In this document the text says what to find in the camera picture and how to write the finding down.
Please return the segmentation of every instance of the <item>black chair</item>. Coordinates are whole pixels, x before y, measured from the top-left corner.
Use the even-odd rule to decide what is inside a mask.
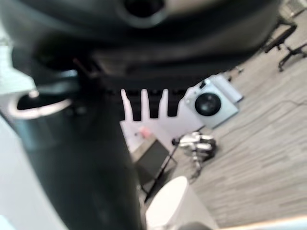
[[[279,35],[277,38],[273,39],[269,44],[267,44],[263,51],[265,53],[270,52],[274,47],[277,47],[278,50],[281,50],[281,45],[284,45],[286,47],[286,49],[289,51],[289,54],[287,56],[285,56],[279,63],[278,63],[278,69],[280,72],[283,71],[283,66],[284,64],[287,62],[287,60],[290,59],[290,57],[297,55],[297,54],[302,54],[303,57],[305,58],[307,56],[307,53],[304,52],[302,49],[303,47],[307,46],[307,43],[304,43],[303,45],[301,45],[300,47],[296,48],[296,49],[292,49],[291,47],[287,46],[285,44],[286,39],[294,33],[294,31],[297,29],[297,24],[295,22],[291,22],[289,20],[286,20],[283,17],[280,17],[279,19],[279,25],[288,25],[290,26],[289,29],[287,29],[286,31],[284,31],[281,35]]]

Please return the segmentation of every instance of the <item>wood-pattern floor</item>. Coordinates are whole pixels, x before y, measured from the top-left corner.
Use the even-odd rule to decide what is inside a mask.
[[[307,41],[307,12],[286,43]],[[245,63],[233,84],[243,93],[241,112],[212,133],[215,159],[192,187],[220,227],[307,214],[307,59],[277,63],[287,51],[272,50]],[[190,176],[189,158],[178,151],[173,178]]]

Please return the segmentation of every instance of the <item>white stool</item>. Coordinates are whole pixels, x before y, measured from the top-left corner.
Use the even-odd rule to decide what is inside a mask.
[[[218,229],[184,176],[170,181],[158,192],[146,211],[146,221],[149,230],[168,230],[190,222]]]

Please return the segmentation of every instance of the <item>washing machine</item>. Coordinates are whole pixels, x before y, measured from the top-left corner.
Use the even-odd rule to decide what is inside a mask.
[[[210,79],[189,88],[184,101],[198,119],[211,129],[239,112],[239,108]]]

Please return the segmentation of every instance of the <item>washing machine door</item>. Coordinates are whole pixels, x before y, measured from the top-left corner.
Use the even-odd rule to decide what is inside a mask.
[[[202,116],[216,115],[221,107],[221,99],[215,93],[203,93],[195,101],[195,109]]]

